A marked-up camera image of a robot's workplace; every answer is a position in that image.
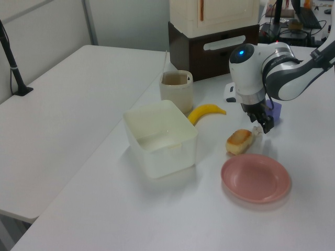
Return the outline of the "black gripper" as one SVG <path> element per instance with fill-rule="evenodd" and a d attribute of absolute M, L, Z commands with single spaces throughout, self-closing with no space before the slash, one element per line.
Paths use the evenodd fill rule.
<path fill-rule="evenodd" d="M 274 127 L 274 118 L 266 114 L 270 107 L 265 101 L 261 101 L 253 105 L 241 104 L 241 107 L 242 110 L 249 116 L 251 122 L 256 121 L 261 125 L 265 134 L 269 133 Z"/>

